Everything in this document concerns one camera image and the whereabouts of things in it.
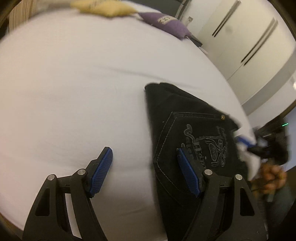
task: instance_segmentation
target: embroidered design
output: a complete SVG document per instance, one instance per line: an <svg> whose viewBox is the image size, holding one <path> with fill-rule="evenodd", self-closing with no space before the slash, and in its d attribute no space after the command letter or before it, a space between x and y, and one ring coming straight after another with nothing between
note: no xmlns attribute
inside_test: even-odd
<svg viewBox="0 0 296 241"><path fill-rule="evenodd" d="M168 22L170 22L172 20L177 20L177 19L172 16L166 15L166 16L159 18L157 21L159 23L162 23L163 25L166 25Z"/></svg>
<svg viewBox="0 0 296 241"><path fill-rule="evenodd" d="M224 128L216 126L219 134L218 136L201 136L195 138L192 135L191 125L187 124L186 127L187 128L184 130L186 144L182 143L181 146L187 148L191 158L199 160L200 163L205 167L205 160L207 157L203 155L202 147L200 145L200 142L204 141L208 145L210 151L210 157L212 159L211 167L217 167L219 165L224 167L226 164L228 146Z"/></svg>

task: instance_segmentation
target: yellow pillow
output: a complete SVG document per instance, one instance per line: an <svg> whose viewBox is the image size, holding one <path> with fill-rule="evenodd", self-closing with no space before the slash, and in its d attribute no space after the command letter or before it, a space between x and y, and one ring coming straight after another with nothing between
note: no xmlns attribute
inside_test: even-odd
<svg viewBox="0 0 296 241"><path fill-rule="evenodd" d="M80 3L80 5L71 4L71 6L78 8L81 12L86 12L86 13L93 13L93 14L98 14L102 15L105 17L116 17L116 16L127 16L132 13L136 13L137 11L129 6L128 4L122 3L120 1L115 1L115 0L103 0L103 2L100 3L90 3L89 0L86 0L88 4L83 5Z"/></svg>

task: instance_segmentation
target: pillow label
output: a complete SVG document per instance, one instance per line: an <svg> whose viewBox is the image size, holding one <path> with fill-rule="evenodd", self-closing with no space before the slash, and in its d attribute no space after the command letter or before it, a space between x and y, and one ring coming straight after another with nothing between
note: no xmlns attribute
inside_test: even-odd
<svg viewBox="0 0 296 241"><path fill-rule="evenodd" d="M162 23L163 25L165 25L165 24L167 24L168 22L170 22L172 20L177 20L177 19L172 17L172 16L166 15L166 16L163 16L163 17L159 18L157 21L159 23Z"/></svg>

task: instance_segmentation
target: cabinet handle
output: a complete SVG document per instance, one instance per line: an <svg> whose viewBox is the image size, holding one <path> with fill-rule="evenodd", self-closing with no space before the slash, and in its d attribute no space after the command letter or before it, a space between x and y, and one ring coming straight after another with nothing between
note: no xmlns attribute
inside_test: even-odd
<svg viewBox="0 0 296 241"><path fill-rule="evenodd" d="M276 29L277 25L279 22L275 20L274 18L271 20L270 24L268 25L267 29L265 32L262 34L260 39L257 41L257 43L254 45L254 47L247 53L247 55L243 58L241 63L246 61L243 65L245 66L253 57L254 55L258 52L258 50L265 44L265 42L268 40L268 38L271 36L271 34L274 32Z"/></svg>
<svg viewBox="0 0 296 241"><path fill-rule="evenodd" d="M232 5L232 7L230 8L230 10L228 11L228 13L226 14L226 16L223 18L223 20L221 21L221 23L219 24L219 26L216 28L216 30L213 32L212 36L216 37L217 34L220 32L220 30L223 28L223 26L225 25L225 23L230 19L230 17L232 16L232 14L235 12L235 10L237 10L238 6L241 4L242 2L239 0L236 0L235 3Z"/></svg>

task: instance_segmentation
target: bed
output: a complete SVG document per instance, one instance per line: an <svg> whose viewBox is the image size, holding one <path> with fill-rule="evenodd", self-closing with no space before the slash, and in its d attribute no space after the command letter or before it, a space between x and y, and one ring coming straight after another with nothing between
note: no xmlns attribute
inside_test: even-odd
<svg viewBox="0 0 296 241"><path fill-rule="evenodd" d="M72 175L109 146L113 164L92 199L105 235L166 239L145 105L150 82L172 83L229 113L241 126L236 134L254 140L239 101L206 55L135 17L40 14L1 41L0 56L0 213L20 229L49 174ZM245 161L252 178L259 159ZM79 236L70 196L67 207Z"/></svg>

